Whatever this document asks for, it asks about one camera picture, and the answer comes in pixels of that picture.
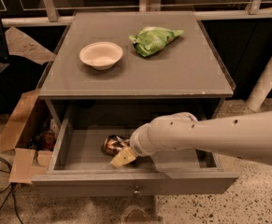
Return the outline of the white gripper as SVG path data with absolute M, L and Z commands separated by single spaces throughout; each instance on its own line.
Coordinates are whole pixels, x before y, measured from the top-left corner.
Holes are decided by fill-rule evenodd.
M 111 165 L 115 168 L 123 167 L 140 157 L 150 156 L 155 153 L 155 149 L 148 136 L 149 124 L 138 127 L 130 137 L 130 147 L 124 147 L 112 160 Z

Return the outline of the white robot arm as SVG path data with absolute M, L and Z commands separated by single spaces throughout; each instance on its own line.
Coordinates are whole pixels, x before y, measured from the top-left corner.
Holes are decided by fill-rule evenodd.
M 250 115 L 201 121 L 187 112 L 161 116 L 137 128 L 130 146 L 121 150 L 111 164 L 121 167 L 159 151 L 193 147 L 272 165 L 272 111 L 258 111 L 271 90 L 272 57 L 247 100 Z

